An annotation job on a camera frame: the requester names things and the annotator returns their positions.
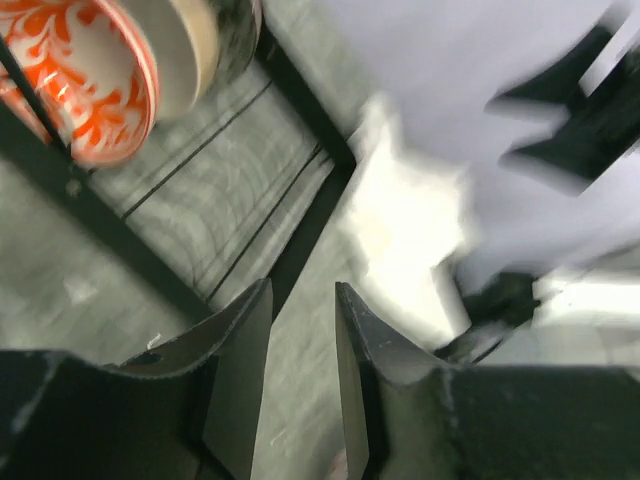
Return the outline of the orange floral patterned bowl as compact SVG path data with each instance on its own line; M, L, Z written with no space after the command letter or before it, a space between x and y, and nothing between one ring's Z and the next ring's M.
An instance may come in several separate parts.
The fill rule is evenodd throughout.
M1 35L74 159L127 161L159 110L157 64L114 1L4 1Z

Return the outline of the grey floral patterned bowl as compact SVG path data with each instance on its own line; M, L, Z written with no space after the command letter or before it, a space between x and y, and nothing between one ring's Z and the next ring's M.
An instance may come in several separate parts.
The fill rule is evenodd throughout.
M121 6L145 34L157 64L157 119L175 120L193 109L211 85L219 60L219 29L210 2L131 0Z

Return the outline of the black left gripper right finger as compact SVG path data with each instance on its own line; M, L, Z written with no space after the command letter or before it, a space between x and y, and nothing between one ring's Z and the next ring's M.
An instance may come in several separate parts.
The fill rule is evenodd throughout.
M335 286L352 479L635 479L639 373L451 365Z

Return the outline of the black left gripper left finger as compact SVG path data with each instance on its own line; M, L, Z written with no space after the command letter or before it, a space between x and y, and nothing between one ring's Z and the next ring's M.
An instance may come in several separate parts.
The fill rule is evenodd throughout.
M5 479L247 479L273 294L268 280L120 364L1 354Z

